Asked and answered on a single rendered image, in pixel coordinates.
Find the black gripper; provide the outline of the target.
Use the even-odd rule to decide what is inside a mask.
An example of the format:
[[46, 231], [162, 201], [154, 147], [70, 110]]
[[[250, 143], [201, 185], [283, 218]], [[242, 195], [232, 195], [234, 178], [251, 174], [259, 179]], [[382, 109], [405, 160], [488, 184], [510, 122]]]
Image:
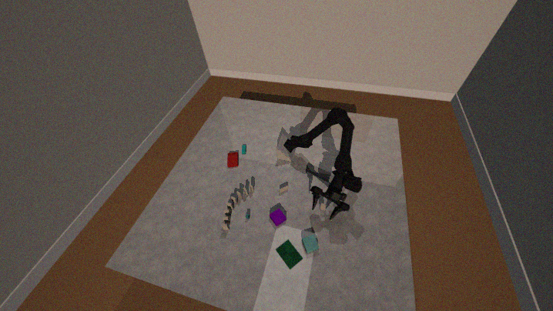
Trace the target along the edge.
[[312, 208], [312, 210], [314, 210], [314, 208], [315, 208], [315, 206], [316, 206], [316, 204], [317, 204], [317, 201], [318, 201], [318, 199], [320, 198], [320, 195], [323, 196], [323, 197], [325, 197], [326, 199], [329, 199], [331, 202], [334, 202], [335, 204], [337, 204], [337, 207], [335, 206], [335, 208], [334, 208], [334, 210], [333, 210], [333, 212], [332, 212], [332, 214], [331, 214], [331, 216], [330, 216], [330, 220], [331, 220], [335, 215], [337, 215], [339, 212], [342, 212], [342, 211], [344, 211], [344, 212], [345, 212], [345, 211], [349, 211], [349, 209], [350, 209], [350, 206], [349, 206], [348, 204], [346, 204], [345, 202], [341, 202], [341, 201], [338, 202], [337, 200], [332, 199], [332, 198], [330, 198], [330, 197], [327, 195], [328, 190], [329, 190], [332, 186], [335, 186], [334, 189], [336, 189], [337, 191], [338, 191], [339, 189], [342, 190], [342, 187], [339, 186], [338, 184], [334, 183], [334, 182], [332, 182], [331, 184], [329, 184], [329, 187], [328, 187], [328, 189], [327, 189], [327, 191], [326, 191], [325, 193], [323, 192], [322, 189], [320, 189], [320, 188], [317, 187], [317, 186], [313, 186], [313, 187], [311, 188], [311, 190], [310, 190], [310, 191], [312, 192], [312, 194], [313, 194], [313, 208]]

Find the purple block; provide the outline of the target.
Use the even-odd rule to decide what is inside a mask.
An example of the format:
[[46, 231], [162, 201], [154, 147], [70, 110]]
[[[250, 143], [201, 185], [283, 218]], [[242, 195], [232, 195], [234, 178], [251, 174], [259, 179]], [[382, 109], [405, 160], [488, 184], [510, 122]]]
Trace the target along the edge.
[[287, 220], [286, 216], [282, 213], [280, 209], [277, 209], [276, 211], [272, 212], [270, 214], [270, 218], [272, 219], [272, 221], [276, 226], [278, 226], [279, 224]]

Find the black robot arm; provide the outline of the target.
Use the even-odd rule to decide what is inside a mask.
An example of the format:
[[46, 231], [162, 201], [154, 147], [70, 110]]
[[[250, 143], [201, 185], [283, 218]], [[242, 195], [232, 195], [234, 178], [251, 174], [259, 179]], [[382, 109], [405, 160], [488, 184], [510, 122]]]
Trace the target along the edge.
[[[290, 140], [286, 140], [284, 146], [289, 152], [292, 152], [296, 147], [300, 148], [309, 148], [313, 145], [312, 141], [319, 136], [321, 133], [326, 131], [332, 125], [340, 124], [343, 128], [341, 143], [340, 143], [340, 152], [336, 157], [334, 163], [335, 171], [332, 173], [335, 175], [332, 182], [338, 184], [345, 189], [358, 193], [362, 189], [362, 178], [354, 176], [352, 170], [352, 159], [350, 157], [351, 143], [354, 132], [354, 124], [351, 122], [350, 117], [347, 115], [347, 111], [338, 107], [334, 107], [327, 115], [327, 118], [324, 119], [319, 125], [310, 130], [307, 134], [300, 136], [292, 135]], [[338, 191], [334, 189], [335, 186], [332, 186], [327, 195], [337, 200], [345, 201], [347, 194], [341, 193], [341, 189]]]

